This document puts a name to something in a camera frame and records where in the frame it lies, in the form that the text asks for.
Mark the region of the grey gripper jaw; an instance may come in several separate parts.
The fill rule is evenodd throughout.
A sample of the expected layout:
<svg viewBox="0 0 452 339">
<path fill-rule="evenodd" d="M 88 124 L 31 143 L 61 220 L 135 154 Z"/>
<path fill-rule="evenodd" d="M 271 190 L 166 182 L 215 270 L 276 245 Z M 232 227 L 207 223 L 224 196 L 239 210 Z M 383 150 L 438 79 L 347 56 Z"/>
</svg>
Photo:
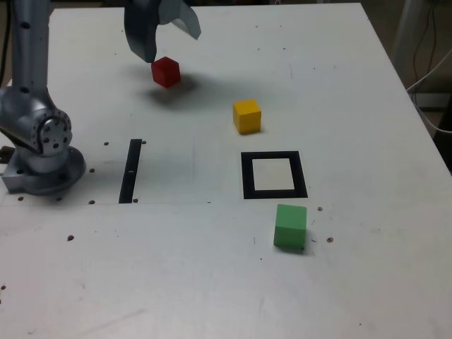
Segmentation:
<svg viewBox="0 0 452 339">
<path fill-rule="evenodd" d="M 172 23 L 197 40 L 201 27 L 195 11 L 182 0 L 162 0 L 158 6 L 161 25 Z"/>
<path fill-rule="evenodd" d="M 157 53 L 155 34 L 160 23 L 159 1 L 131 0 L 124 6 L 124 32 L 130 50 L 151 64 Z"/>
</svg>

